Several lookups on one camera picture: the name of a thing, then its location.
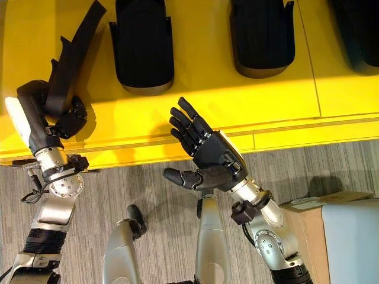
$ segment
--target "black foam insert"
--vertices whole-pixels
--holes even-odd
[[[174,77],[171,19],[164,0],[116,0],[110,23],[116,73],[134,88],[164,85]]]
[[[232,0],[230,24],[240,64],[254,69],[288,66],[295,57],[293,2]]]

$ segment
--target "robotic arm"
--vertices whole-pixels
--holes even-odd
[[[196,172],[165,169],[171,182],[189,190],[219,188],[235,204],[233,220],[242,225],[245,236],[262,256],[275,283],[311,284],[309,272],[298,252],[295,236],[285,227],[281,210],[269,191],[248,175],[242,156],[220,131],[213,131],[196,110],[180,98],[171,109],[171,134],[198,166]]]
[[[33,204],[42,194],[50,193],[41,203],[24,249],[18,253],[5,283],[60,283],[60,276],[53,269],[59,265],[75,201],[83,190],[83,179],[78,173],[88,167],[86,158],[68,157],[60,142],[60,137],[67,133],[75,134],[77,127],[76,124],[75,129],[65,128],[60,122],[75,117],[78,124],[84,125],[83,103],[75,98],[71,112],[61,117],[56,125],[48,125],[44,110],[46,87],[46,82],[31,81],[17,89],[18,98],[5,100],[20,136],[37,159],[33,167],[41,169],[44,180],[42,186],[37,175],[30,175],[37,189],[23,201]]]
[[[5,99],[18,133],[37,160],[25,167],[36,189],[21,202],[34,204],[44,193],[49,195],[31,223],[24,249],[13,266],[0,276],[1,283],[60,283],[60,275],[53,270],[59,265],[75,201],[83,190],[83,179],[78,173],[88,167],[85,157],[67,156],[60,139],[72,137],[86,123],[85,106],[70,90],[104,13],[105,8],[95,0],[73,40],[61,37],[62,53],[59,61],[52,60],[49,81],[28,82],[17,89],[17,98]],[[47,114],[58,119],[55,125],[48,124]],[[44,185],[35,168],[41,169]]]

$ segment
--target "metal cylinder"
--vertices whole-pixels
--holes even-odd
[[[42,172],[67,164],[67,155],[63,148],[60,147],[41,149],[36,152],[35,156]]]

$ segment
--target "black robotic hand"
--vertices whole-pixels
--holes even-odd
[[[22,129],[29,129],[27,131],[29,137],[26,137],[26,140],[33,154],[43,148],[63,148],[59,138],[69,139],[77,134],[87,122],[85,105],[79,97],[74,96],[69,111],[58,116],[55,125],[49,125],[45,119],[45,116],[50,114],[46,108],[49,87],[48,82],[33,80],[17,88],[17,98],[27,118],[27,121],[23,121]],[[15,118],[22,116],[17,109],[10,107],[8,111]]]
[[[199,167],[196,172],[167,168],[163,176],[185,189],[201,191],[219,188],[228,191],[248,172],[245,161],[219,131],[213,131],[206,121],[183,97],[179,106],[188,114],[171,108],[171,134],[177,138],[188,155]]]

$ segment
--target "cardboard box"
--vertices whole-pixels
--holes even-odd
[[[370,197],[372,194],[367,192],[342,191],[280,206],[289,229],[297,237],[299,251],[314,284],[330,283],[322,206],[326,203],[344,203]]]

